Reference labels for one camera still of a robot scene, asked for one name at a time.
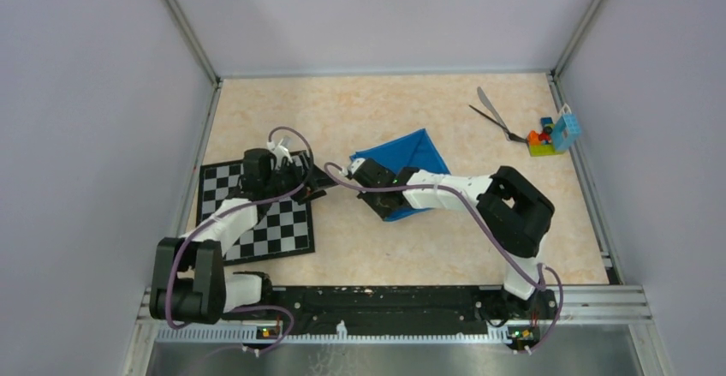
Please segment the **blue satin napkin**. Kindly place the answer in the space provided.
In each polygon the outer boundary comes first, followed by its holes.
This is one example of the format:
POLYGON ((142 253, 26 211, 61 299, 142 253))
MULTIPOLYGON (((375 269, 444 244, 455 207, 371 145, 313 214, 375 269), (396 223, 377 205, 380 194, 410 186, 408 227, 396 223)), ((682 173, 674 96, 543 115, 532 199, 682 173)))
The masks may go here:
POLYGON ((450 173, 447 164, 424 128, 382 145, 358 151, 349 158, 351 162, 356 158, 366 159, 361 166, 364 169, 363 176, 348 178, 364 187, 386 186, 407 167, 427 170, 435 174, 450 173))

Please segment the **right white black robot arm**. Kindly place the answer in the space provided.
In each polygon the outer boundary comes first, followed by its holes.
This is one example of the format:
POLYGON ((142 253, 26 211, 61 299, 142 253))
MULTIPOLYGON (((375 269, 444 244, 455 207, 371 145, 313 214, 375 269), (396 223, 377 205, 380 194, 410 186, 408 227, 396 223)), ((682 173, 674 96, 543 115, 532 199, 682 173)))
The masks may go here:
POLYGON ((555 207, 518 170, 501 166, 489 176, 452 176, 404 167, 394 173, 372 158, 357 158, 348 167, 347 178, 363 187, 358 197, 382 219, 418 210, 472 210, 507 260, 504 311, 524 318, 536 307, 540 244, 550 230, 555 207))

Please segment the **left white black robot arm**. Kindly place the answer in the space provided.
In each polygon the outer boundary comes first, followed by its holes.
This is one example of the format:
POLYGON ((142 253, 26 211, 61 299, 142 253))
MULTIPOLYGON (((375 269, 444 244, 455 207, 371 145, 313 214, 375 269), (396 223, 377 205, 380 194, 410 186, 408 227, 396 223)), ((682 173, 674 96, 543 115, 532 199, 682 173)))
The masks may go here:
POLYGON ((158 243, 150 315, 174 326, 214 324, 237 307, 255 319, 269 316, 275 297, 266 290, 268 277, 261 272, 228 276, 224 256, 278 202, 305 205, 334 185, 309 152, 245 151, 237 183, 219 207, 191 232, 158 243))

